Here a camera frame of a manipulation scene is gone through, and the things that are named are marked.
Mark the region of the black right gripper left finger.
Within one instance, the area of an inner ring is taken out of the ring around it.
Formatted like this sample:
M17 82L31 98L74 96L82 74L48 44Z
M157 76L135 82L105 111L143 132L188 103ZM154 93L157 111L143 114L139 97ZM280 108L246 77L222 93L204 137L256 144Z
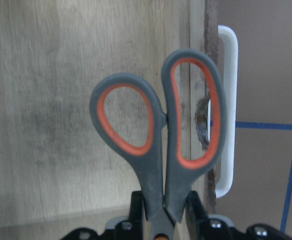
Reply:
M132 228L129 231L129 240L143 239L144 200L141 191L133 191L129 209L129 221Z

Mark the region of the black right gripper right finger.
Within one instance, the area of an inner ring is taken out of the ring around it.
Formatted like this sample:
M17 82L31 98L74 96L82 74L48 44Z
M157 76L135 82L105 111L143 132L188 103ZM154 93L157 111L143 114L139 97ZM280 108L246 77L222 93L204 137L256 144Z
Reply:
M187 196L185 219L190 239L201 240L205 223L208 220L208 214L200 200L199 194L194 190Z

